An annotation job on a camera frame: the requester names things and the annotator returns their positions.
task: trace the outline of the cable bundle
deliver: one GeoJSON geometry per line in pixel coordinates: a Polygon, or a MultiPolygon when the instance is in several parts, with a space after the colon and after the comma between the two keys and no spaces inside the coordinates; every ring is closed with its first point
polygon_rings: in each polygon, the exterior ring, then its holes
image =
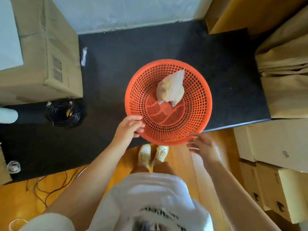
{"type": "Polygon", "coordinates": [[[80,106],[75,101],[58,100],[47,103],[47,118],[54,126],[73,128],[82,121],[80,106]]]}

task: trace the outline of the white t-shirt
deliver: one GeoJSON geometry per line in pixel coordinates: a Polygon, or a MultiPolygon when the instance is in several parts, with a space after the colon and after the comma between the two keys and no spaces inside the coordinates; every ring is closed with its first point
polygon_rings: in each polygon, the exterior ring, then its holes
{"type": "MultiPolygon", "coordinates": [[[[60,214],[47,213],[32,219],[21,231],[75,231],[60,214]]],[[[98,206],[88,231],[212,231],[208,211],[191,199],[178,176],[134,173],[115,185],[98,206]]]]}

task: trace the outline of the sneaker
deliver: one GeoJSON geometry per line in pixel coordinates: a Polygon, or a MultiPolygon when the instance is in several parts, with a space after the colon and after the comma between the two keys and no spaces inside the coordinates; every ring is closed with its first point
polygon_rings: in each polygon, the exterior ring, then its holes
{"type": "Polygon", "coordinates": [[[143,164],[148,168],[150,159],[151,159],[151,146],[149,144],[144,144],[142,145],[138,153],[138,164],[143,164]]]}
{"type": "Polygon", "coordinates": [[[154,167],[156,160],[164,162],[164,160],[165,160],[165,158],[166,158],[166,156],[168,154],[168,150],[169,150],[168,146],[158,146],[156,148],[156,155],[155,155],[155,158],[154,158],[154,160],[152,162],[152,167],[154,167]]]}

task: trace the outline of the white bottle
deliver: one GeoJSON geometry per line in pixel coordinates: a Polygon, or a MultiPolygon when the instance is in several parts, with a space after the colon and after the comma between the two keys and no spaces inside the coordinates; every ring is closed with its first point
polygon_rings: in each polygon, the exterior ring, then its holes
{"type": "Polygon", "coordinates": [[[10,124],[17,120],[18,112],[14,109],[0,107],[0,123],[10,124]]]}

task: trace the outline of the clear plastic bag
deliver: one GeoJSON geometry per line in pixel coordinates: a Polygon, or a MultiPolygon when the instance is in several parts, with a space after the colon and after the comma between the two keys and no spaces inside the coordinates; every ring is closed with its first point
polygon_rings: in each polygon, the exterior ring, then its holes
{"type": "Polygon", "coordinates": [[[165,101],[170,102],[172,107],[175,107],[175,105],[181,101],[184,95],[184,74],[184,69],[179,70],[178,72],[168,75],[158,83],[156,97],[159,104],[165,101]]]}

